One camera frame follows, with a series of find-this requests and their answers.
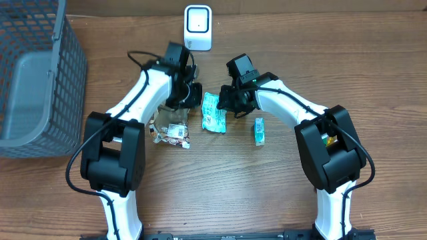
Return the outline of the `teal Kleenex tissue pack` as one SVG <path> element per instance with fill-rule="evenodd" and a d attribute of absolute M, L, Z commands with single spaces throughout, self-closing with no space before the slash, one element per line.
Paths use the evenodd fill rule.
<path fill-rule="evenodd" d="M 254 139 L 256 146 L 265 145 L 265 128 L 263 118 L 255 118 Z"/>

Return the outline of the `teal wet wipes pack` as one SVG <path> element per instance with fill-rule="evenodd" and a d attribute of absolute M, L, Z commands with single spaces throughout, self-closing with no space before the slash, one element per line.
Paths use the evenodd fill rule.
<path fill-rule="evenodd" d="M 227 111 L 218 109 L 218 103 L 218 95 L 205 92 L 201 106 L 203 117 L 201 127 L 214 133 L 225 133 Z"/>

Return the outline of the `brown snack bag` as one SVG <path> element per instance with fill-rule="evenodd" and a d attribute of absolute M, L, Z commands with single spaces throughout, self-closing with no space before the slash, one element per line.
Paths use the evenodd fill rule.
<path fill-rule="evenodd" d="M 149 121 L 149 132 L 154 143 L 169 143 L 184 149 L 190 148 L 188 133 L 189 109 L 171 109 L 160 105 Z"/>

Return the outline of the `yellow tea bottle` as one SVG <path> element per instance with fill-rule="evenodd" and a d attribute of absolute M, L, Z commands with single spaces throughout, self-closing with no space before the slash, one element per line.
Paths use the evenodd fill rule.
<path fill-rule="evenodd" d="M 325 133 L 322 135 L 322 141 L 325 146 L 330 146 L 337 141 L 337 137 L 336 136 L 331 137 L 327 133 Z"/>

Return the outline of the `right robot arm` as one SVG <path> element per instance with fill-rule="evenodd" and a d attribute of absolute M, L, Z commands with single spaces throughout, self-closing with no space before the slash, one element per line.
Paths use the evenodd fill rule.
<path fill-rule="evenodd" d="M 273 73 L 259 73 L 246 54 L 226 67 L 232 84 L 222 85 L 218 109 L 231 111 L 237 118 L 258 109 L 294 130 L 302 169 L 317 191 L 313 238 L 356 239 L 350 223 L 351 194 L 359 186 L 368 155 L 348 111 L 304 99 Z"/>

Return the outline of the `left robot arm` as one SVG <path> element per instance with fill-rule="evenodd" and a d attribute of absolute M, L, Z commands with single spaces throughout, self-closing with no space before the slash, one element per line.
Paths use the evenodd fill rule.
<path fill-rule="evenodd" d="M 106 113 L 91 112 L 84 129 L 80 174 L 101 199 L 107 220 L 104 239 L 143 239 L 135 191 L 145 169 L 145 126 L 160 105 L 172 111 L 200 105 L 202 86 L 190 50 L 169 43 L 163 57 L 139 64 L 140 76 Z"/>

